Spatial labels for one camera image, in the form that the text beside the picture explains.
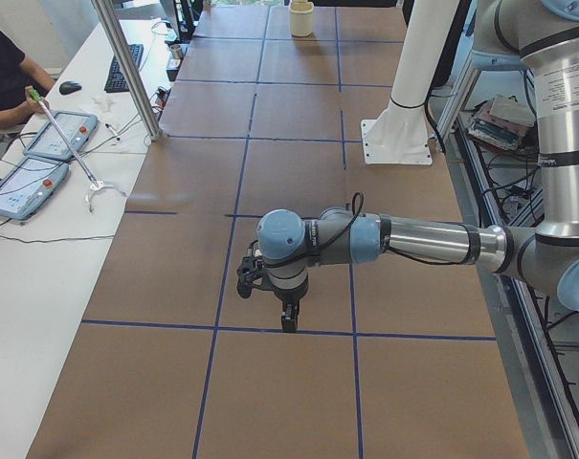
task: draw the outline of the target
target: white pillar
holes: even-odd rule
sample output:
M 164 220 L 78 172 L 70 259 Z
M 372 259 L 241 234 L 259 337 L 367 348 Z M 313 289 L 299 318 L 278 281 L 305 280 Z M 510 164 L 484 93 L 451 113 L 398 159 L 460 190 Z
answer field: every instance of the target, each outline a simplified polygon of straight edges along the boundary
M 377 120 L 362 120 L 366 164 L 432 163 L 423 102 L 458 4 L 459 0 L 414 0 L 392 100 Z

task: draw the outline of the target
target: person's hand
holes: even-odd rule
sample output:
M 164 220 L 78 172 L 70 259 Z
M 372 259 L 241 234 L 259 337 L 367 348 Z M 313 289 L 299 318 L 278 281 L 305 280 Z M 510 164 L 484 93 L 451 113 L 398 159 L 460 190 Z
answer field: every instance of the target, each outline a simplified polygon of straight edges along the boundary
M 33 86 L 25 87 L 25 101 L 28 103 L 28 106 L 33 113 L 44 113 L 44 110 L 42 110 L 40 104 L 32 98 L 32 95 L 30 94 L 31 89 L 33 89 Z M 45 98 L 41 98 L 41 100 L 44 102 L 47 108 L 49 108 L 49 102 Z

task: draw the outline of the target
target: computer mouse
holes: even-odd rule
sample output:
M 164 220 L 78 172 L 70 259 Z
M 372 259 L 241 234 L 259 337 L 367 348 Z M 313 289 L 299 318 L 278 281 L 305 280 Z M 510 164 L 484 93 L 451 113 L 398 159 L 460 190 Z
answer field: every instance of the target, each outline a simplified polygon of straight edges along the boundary
M 75 81 L 64 81 L 59 85 L 59 93 L 66 96 L 80 90 L 81 88 L 82 86 Z

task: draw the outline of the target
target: person's arm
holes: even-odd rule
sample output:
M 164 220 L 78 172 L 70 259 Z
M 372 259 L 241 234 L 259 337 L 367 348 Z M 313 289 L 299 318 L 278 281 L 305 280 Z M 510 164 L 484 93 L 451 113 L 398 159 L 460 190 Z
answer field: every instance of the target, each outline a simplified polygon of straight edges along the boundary
M 42 113 L 40 105 L 30 96 L 30 89 L 32 86 L 25 88 L 25 100 L 19 105 L 8 110 L 0 110 L 0 129 L 16 126 L 27 120 L 33 113 Z
M 37 83 L 42 86 L 46 91 L 51 91 L 51 87 L 55 84 L 55 81 L 51 76 L 35 61 L 25 56 L 23 61 L 19 64 L 21 72 L 32 77 Z

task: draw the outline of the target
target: keyboard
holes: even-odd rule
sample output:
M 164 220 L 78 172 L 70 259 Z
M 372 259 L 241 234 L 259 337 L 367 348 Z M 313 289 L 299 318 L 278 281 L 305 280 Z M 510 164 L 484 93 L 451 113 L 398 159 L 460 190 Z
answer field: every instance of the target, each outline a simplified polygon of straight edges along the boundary
M 140 67 L 140 62 L 143 60 L 143 49 L 145 47 L 139 43 L 129 45 L 129 52 L 132 54 L 132 59 L 136 67 Z M 127 87 L 127 81 L 121 73 L 119 68 L 119 62 L 116 57 L 113 57 L 113 61 L 110 63 L 110 69 L 108 70 L 108 78 L 106 79 L 106 85 L 104 86 L 104 91 L 107 93 L 124 93 L 129 91 Z

